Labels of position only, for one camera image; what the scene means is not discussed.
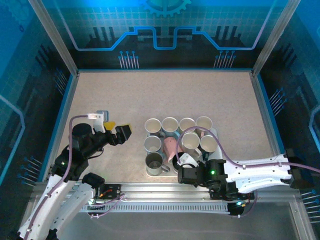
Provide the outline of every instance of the speckled work surface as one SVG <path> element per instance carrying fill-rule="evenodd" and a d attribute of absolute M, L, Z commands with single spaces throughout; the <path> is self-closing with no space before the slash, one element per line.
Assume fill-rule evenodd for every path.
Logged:
<path fill-rule="evenodd" d="M 149 177 L 145 168 L 145 121 L 174 117 L 178 121 L 208 116 L 231 159 L 272 155 L 255 93 L 247 72 L 119 71 L 81 73 L 70 118 L 108 110 L 117 125 L 131 123 L 125 144 L 106 146 L 102 156 L 89 160 L 82 174 L 98 174 L 108 182 L 175 182 L 174 177 Z M 88 119 L 76 119 L 74 124 Z M 59 153 L 68 144 L 64 128 Z"/>

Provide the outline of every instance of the gear logo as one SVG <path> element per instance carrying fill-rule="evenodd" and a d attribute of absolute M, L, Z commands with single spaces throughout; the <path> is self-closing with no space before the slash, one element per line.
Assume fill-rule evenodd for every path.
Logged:
<path fill-rule="evenodd" d="M 27 0 L 0 0 L 0 4 L 8 7 L 8 10 L 20 26 L 22 26 L 29 17 Z"/>
<path fill-rule="evenodd" d="M 145 10 L 157 17 L 173 17 L 174 14 L 180 14 L 181 10 L 186 10 L 186 5 L 191 4 L 191 0 L 140 0 Z"/>

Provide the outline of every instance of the pink mug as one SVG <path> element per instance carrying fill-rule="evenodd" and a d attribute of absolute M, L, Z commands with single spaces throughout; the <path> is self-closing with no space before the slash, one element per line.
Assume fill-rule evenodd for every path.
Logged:
<path fill-rule="evenodd" d="M 163 141 L 163 149 L 169 163 L 172 162 L 172 158 L 176 154 L 176 146 L 177 140 L 172 136 L 165 138 Z M 180 146 L 178 146 L 178 153 L 182 153 L 182 149 L 180 148 Z"/>

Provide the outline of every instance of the glass wall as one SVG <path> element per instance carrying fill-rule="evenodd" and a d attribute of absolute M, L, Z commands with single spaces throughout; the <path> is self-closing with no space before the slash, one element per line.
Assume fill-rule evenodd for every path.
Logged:
<path fill-rule="evenodd" d="M 287 0 L 45 0 L 80 69 L 252 68 Z"/>
<path fill-rule="evenodd" d="M 19 228 L 70 73 L 28 1 L 0 0 L 0 239 Z"/>
<path fill-rule="evenodd" d="M 315 168 L 320 168 L 318 9 L 319 1 L 300 2 L 260 73 L 284 148 L 293 148 L 307 165 Z M 312 175 L 318 192 L 319 176 Z"/>

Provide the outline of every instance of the enclosure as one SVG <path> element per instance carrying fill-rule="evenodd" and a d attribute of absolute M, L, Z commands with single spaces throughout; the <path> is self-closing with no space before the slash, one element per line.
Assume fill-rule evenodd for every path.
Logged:
<path fill-rule="evenodd" d="M 130 139 L 81 175 L 122 184 L 128 206 L 219 204 L 176 175 L 147 175 L 150 118 L 208 116 L 232 160 L 293 149 L 320 168 L 319 9 L 317 0 L 0 0 L 1 239 L 35 207 L 76 115 L 107 110 L 131 124 Z M 317 239 L 311 176 L 314 194 L 259 189 L 246 218 L 133 208 L 95 221 L 82 211 L 62 239 Z"/>

